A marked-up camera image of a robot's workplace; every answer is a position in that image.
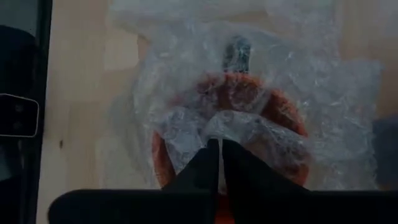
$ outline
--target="wooden table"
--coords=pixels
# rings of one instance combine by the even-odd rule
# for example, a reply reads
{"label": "wooden table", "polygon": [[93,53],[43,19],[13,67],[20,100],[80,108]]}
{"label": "wooden table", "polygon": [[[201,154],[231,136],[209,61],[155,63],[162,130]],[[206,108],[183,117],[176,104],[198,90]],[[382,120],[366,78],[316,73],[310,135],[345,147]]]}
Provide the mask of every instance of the wooden table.
{"label": "wooden table", "polygon": [[[53,0],[37,223],[46,223],[50,203],[70,190],[145,187],[112,133],[107,111],[131,83],[146,45],[111,25],[108,4]],[[382,35],[382,20],[374,25],[374,4],[344,1],[341,54],[385,65],[378,113],[387,116],[398,111],[398,38]]]}

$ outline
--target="orange object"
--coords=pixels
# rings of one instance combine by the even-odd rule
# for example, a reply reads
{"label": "orange object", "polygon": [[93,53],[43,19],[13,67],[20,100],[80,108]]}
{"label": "orange object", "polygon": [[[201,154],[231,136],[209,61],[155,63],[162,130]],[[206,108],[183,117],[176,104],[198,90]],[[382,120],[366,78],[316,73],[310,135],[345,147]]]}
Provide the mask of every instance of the orange object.
{"label": "orange object", "polygon": [[[197,85],[196,91],[200,94],[198,104],[208,102],[206,99],[216,98],[215,109],[245,111],[246,108],[237,108],[234,105],[246,105],[255,100],[259,93],[263,92],[260,80],[249,77],[242,73],[227,73],[223,83],[219,77],[209,77],[205,82]],[[172,103],[179,105],[178,100]],[[271,90],[270,98],[262,109],[260,115],[268,120],[290,129],[301,136],[307,137],[307,132],[303,122],[298,114],[297,108],[283,95],[279,90]],[[309,154],[297,154],[298,159],[309,159]],[[154,160],[154,169],[161,187],[174,180],[176,173],[171,163],[169,154],[167,153],[165,141],[158,133],[154,133],[152,142],[152,158]],[[296,184],[303,185],[307,179],[309,172],[308,164],[299,166],[287,166],[276,168],[277,172],[289,178]],[[234,223],[232,214],[228,208],[227,196],[220,195],[218,197],[218,209],[216,213],[216,223]]]}

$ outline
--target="orange bowl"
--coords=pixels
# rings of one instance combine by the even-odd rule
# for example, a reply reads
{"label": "orange bowl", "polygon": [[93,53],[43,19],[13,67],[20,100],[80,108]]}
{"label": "orange bowl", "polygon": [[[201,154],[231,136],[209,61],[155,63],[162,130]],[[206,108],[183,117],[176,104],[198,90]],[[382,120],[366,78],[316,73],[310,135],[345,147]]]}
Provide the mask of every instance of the orange bowl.
{"label": "orange bowl", "polygon": [[[242,112],[250,112],[244,106],[253,102],[259,93],[264,92],[262,82],[256,78],[249,77],[242,73],[226,73],[225,79],[220,77],[208,77],[204,82],[196,86],[197,93],[201,99],[198,104],[184,105],[180,104],[180,100],[175,100],[170,104],[172,106],[186,106],[203,108],[201,103],[206,103],[206,99],[214,99],[216,102],[214,109],[217,111],[234,110]],[[301,117],[299,116],[297,108],[283,95],[280,90],[271,90],[268,102],[260,112],[260,115],[269,121],[285,127],[295,133],[307,137],[308,134],[304,128]],[[308,153],[298,154],[298,159],[309,161],[310,155]],[[154,161],[154,170],[157,180],[161,187],[166,186],[168,183],[176,178],[176,173],[170,160],[169,154],[166,149],[165,141],[161,136],[155,132],[152,141],[152,158]],[[276,169],[286,178],[290,179],[296,184],[303,185],[307,179],[309,168],[308,163],[296,166],[282,166]],[[234,223],[231,212],[228,208],[228,198],[220,195],[218,198],[219,206],[216,214],[216,223]]]}

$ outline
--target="wooden surface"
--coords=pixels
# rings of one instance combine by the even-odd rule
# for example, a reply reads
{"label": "wooden surface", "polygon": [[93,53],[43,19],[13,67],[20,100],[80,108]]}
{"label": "wooden surface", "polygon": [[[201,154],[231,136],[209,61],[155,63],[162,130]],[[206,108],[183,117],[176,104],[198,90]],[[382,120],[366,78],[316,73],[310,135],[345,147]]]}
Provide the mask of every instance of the wooden surface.
{"label": "wooden surface", "polygon": [[[70,190],[144,187],[127,150],[109,127],[108,108],[131,83],[139,51],[142,55],[146,44],[111,25],[108,4],[108,0],[53,0],[40,224],[47,222],[50,203]],[[375,26],[374,4],[377,1],[343,4],[341,54],[384,64],[378,112],[387,116],[398,111],[398,37]],[[378,23],[386,25],[383,20]]]}

